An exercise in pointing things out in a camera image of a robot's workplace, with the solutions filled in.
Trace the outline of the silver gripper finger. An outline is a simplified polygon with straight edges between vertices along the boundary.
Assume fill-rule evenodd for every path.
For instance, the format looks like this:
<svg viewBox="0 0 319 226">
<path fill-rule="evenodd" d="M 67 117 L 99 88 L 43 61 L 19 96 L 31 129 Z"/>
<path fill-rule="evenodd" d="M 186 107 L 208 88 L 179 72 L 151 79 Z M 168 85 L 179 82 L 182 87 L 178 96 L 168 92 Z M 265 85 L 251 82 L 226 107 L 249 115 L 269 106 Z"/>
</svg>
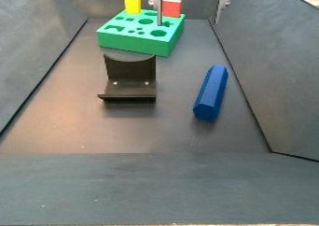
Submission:
<svg viewBox="0 0 319 226">
<path fill-rule="evenodd" d="M 162 0 L 148 0 L 148 5 L 158 11 L 158 26 L 162 26 Z"/>
<path fill-rule="evenodd" d="M 218 0 L 215 24 L 219 24 L 222 10 L 231 4 L 231 0 Z"/>
</svg>

